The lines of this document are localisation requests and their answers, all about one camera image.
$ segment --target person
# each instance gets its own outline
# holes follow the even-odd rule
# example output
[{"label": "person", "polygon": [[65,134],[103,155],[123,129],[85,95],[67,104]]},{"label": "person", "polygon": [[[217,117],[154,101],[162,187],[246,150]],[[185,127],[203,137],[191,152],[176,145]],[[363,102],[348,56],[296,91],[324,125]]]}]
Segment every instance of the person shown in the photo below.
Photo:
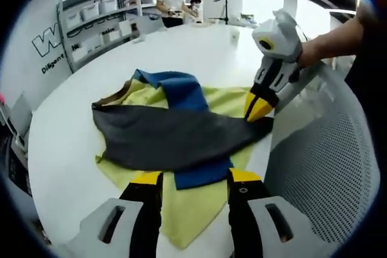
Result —
[{"label": "person", "polygon": [[156,7],[161,11],[163,23],[167,28],[183,24],[183,11],[193,17],[198,16],[196,12],[188,8],[184,0],[157,0]]},{"label": "person", "polygon": [[341,27],[302,44],[298,59],[301,67],[314,65],[321,59],[356,55],[345,82],[356,95],[366,115],[380,171],[380,187],[374,204],[351,239],[336,257],[357,257],[361,248],[376,251],[383,245],[376,238],[385,229],[386,118],[383,116],[383,87],[386,82],[387,0],[371,0],[372,5],[360,4],[354,18]]},{"label": "person", "polygon": [[197,14],[196,17],[188,15],[186,18],[186,22],[203,22],[203,10],[201,9],[201,0],[191,0],[189,8]]}]

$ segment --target white table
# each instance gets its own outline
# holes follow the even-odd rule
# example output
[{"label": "white table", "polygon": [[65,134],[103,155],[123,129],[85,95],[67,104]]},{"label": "white table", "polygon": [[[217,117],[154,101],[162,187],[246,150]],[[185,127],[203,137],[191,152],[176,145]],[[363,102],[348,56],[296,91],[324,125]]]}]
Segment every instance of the white table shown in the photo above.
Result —
[{"label": "white table", "polygon": [[[230,31],[239,30],[238,45]],[[28,146],[31,189],[37,212],[53,244],[79,231],[83,218],[121,191],[97,168],[103,148],[93,123],[91,104],[117,92],[136,68],[193,74],[201,85],[252,86],[262,53],[249,28],[184,25],[126,43],[93,60],[60,85],[34,113]],[[248,170],[264,177],[272,135],[254,148]],[[228,206],[184,251],[162,234],[158,257],[225,258],[233,250]]]}]

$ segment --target mesh panel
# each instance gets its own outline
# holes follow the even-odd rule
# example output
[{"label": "mesh panel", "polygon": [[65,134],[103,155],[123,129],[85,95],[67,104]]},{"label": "mesh panel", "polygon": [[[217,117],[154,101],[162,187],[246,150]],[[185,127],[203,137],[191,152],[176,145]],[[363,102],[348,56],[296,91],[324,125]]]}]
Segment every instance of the mesh panel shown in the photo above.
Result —
[{"label": "mesh panel", "polygon": [[319,77],[320,117],[275,147],[265,184],[305,213],[319,237],[342,243],[374,200],[379,170],[356,97],[330,71]]}]

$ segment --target storage bin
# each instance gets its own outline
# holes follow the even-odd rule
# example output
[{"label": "storage bin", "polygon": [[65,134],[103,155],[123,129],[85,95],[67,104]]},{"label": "storage bin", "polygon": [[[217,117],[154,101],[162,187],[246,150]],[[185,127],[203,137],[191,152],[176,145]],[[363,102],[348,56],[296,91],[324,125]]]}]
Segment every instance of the storage bin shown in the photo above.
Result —
[{"label": "storage bin", "polygon": [[103,38],[101,34],[97,34],[82,42],[82,47],[84,47],[88,53],[91,52],[92,50],[95,50],[98,47],[101,47],[102,45],[103,45]]},{"label": "storage bin", "polygon": [[121,37],[121,33],[119,30],[115,30],[115,31],[112,31],[111,33],[109,33],[108,35],[108,39],[110,42],[116,40],[116,39],[119,39]]},{"label": "storage bin", "polygon": [[76,25],[79,25],[81,22],[82,22],[82,19],[80,18],[79,11],[75,13],[69,13],[66,15],[67,28],[75,27]]},{"label": "storage bin", "polygon": [[81,58],[87,55],[87,49],[80,47],[72,52],[74,62],[78,62]]},{"label": "storage bin", "polygon": [[82,19],[88,21],[99,15],[99,2],[89,4],[81,10]]},{"label": "storage bin", "polygon": [[118,9],[118,0],[103,0],[99,4],[101,14],[109,13]]},{"label": "storage bin", "polygon": [[121,21],[119,27],[122,36],[127,36],[132,33],[132,26],[129,21]]}]

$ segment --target gray cloth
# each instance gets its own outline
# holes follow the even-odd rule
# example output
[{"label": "gray cloth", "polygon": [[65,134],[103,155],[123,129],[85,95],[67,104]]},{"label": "gray cloth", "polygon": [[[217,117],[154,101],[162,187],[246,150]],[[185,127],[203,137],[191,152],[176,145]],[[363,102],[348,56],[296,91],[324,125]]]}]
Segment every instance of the gray cloth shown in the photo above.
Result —
[{"label": "gray cloth", "polygon": [[273,119],[249,123],[209,111],[93,105],[105,137],[102,157],[134,170],[186,170],[233,155],[272,131]]}]

